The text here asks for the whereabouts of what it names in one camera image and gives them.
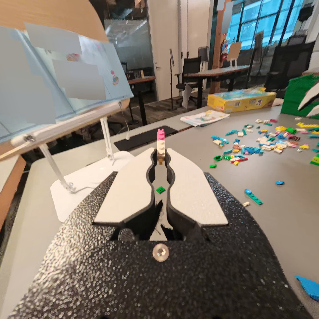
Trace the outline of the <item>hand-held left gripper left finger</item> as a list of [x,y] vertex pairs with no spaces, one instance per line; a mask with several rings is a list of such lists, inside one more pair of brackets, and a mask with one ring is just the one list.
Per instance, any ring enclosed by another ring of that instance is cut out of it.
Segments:
[[142,241],[150,241],[158,224],[163,202],[156,202],[153,182],[157,151],[150,147],[121,168],[94,218],[94,226],[131,230]]

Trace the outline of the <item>black office chair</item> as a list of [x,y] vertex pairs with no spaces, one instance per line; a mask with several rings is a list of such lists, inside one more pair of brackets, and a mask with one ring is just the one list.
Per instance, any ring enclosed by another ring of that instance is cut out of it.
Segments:
[[[187,74],[198,73],[201,68],[201,56],[196,58],[186,58],[183,62],[183,70],[182,73],[175,74],[178,80],[178,84],[176,88],[179,92],[183,92],[185,89],[185,85],[188,83],[193,89],[198,89],[198,80],[194,77],[188,77]],[[195,97],[190,96],[190,98],[195,104],[197,100]],[[182,106],[182,98],[176,100],[176,102],[180,102],[179,105]]]
[[276,46],[265,81],[265,91],[286,89],[289,81],[308,69],[315,42]]

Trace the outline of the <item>yellow lego box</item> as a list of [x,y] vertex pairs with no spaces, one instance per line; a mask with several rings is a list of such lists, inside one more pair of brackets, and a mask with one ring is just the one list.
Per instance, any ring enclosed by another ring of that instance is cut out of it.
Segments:
[[266,92],[264,87],[242,89],[209,94],[207,106],[222,113],[270,108],[276,96],[276,92]]

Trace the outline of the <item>grey plastic sheet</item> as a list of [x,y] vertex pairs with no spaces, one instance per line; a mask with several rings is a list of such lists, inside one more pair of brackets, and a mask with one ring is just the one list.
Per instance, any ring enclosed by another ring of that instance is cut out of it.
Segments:
[[182,107],[188,109],[189,98],[192,93],[192,87],[187,83],[183,91]]

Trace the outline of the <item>large blue lego piece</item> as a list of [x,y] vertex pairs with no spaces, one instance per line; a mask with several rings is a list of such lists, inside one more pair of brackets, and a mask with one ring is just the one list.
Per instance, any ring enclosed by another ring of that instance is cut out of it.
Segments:
[[307,293],[307,295],[315,300],[319,301],[319,284],[315,281],[309,280],[307,278],[301,276],[295,276],[303,290]]

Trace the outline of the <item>pink white tan lego assembly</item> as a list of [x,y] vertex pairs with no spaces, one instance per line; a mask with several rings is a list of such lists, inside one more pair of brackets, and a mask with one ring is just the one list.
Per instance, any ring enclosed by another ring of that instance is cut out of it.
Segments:
[[157,161],[159,165],[163,165],[165,160],[165,131],[158,129],[157,131]]

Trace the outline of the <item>lego instruction booklet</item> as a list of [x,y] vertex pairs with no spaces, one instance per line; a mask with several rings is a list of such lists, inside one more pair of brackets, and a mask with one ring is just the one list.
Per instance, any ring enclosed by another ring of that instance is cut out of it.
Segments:
[[215,110],[208,110],[202,113],[183,116],[180,120],[193,127],[203,127],[228,118],[230,114],[218,112]]

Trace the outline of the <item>green lego baseplate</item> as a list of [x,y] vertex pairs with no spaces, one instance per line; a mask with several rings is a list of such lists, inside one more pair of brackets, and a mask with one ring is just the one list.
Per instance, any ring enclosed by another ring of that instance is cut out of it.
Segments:
[[313,107],[319,104],[318,98],[301,111],[298,111],[298,106],[306,92],[318,83],[318,79],[318,73],[291,79],[286,88],[281,114],[293,115],[295,117],[307,117],[307,114],[313,109]]

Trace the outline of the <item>wooden book stand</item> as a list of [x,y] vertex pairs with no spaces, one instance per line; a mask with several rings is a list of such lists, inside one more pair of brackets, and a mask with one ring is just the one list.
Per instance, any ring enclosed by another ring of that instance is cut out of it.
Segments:
[[[25,31],[24,23],[30,23],[69,30],[109,42],[98,14],[89,1],[1,1],[0,9],[1,26]],[[113,155],[107,123],[107,118],[126,109],[129,101],[130,99],[125,99],[116,102],[115,105],[119,107],[117,112],[113,110],[107,113],[107,105],[101,105],[76,117],[12,138],[9,140],[11,149],[1,154],[1,160],[40,148],[58,178],[50,191],[58,219],[64,222],[79,203],[107,177],[107,173],[118,171],[132,158],[128,152]],[[64,177],[49,151],[48,142],[97,121],[102,125],[106,157],[97,164],[91,164]]]
[[237,59],[240,54],[242,42],[235,42],[230,45],[226,61],[230,63],[231,68],[237,68]]

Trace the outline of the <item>black pole stand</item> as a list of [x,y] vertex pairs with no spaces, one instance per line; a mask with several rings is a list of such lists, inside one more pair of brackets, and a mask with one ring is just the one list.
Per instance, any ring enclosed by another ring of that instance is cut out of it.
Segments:
[[137,125],[139,123],[139,121],[133,118],[133,112],[132,112],[132,108],[131,108],[130,103],[129,103],[129,111],[130,111],[131,120],[128,122],[128,125]]
[[171,92],[171,110],[175,111],[177,108],[173,106],[173,74],[172,74],[172,68],[174,67],[174,59],[173,59],[173,52],[172,49],[169,49],[170,51],[170,92]]

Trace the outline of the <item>white door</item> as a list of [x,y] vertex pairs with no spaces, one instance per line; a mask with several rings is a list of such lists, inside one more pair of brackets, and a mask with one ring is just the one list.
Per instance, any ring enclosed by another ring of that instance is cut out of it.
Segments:
[[154,62],[156,92],[159,101],[179,95],[178,1],[148,0],[148,22]]

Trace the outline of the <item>open blue instruction booklet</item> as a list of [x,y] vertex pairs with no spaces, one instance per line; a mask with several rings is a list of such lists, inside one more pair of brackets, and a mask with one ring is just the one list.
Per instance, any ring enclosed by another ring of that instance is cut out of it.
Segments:
[[133,97],[111,42],[24,26],[1,26],[1,143]]

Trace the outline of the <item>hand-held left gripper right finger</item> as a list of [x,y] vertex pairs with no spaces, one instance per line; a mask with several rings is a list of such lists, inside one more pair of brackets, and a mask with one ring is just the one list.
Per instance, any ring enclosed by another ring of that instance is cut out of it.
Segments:
[[166,149],[166,213],[173,232],[186,239],[193,231],[228,226],[229,222],[204,171],[172,148]]

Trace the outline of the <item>pile of loose lego pieces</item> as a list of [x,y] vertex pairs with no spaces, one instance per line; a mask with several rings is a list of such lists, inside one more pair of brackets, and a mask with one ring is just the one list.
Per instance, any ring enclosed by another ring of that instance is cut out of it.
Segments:
[[[318,124],[305,124],[303,122],[295,123],[293,126],[278,125],[277,119],[271,118],[266,120],[257,119],[257,126],[247,124],[241,130],[231,130],[225,136],[237,136],[232,143],[226,137],[212,135],[211,139],[222,151],[222,155],[214,157],[214,161],[227,160],[233,165],[238,165],[240,162],[248,160],[248,156],[257,154],[263,156],[264,153],[273,152],[282,154],[286,149],[296,149],[298,153],[311,150],[315,153],[310,161],[310,164],[318,166],[318,143],[315,148],[310,147],[309,143],[301,142],[301,135],[309,139],[318,139]],[[248,133],[253,133],[256,129],[258,134],[256,138],[257,146],[247,146],[242,144],[241,139],[247,136]]]

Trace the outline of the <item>blue green lego plate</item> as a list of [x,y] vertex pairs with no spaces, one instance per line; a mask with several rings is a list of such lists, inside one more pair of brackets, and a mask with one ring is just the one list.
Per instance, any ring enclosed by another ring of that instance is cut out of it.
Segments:
[[262,204],[263,204],[263,202],[262,202],[259,198],[257,198],[257,197],[252,193],[251,190],[245,189],[245,194],[246,194],[251,200],[253,200],[256,204],[258,204],[258,205],[262,205]]

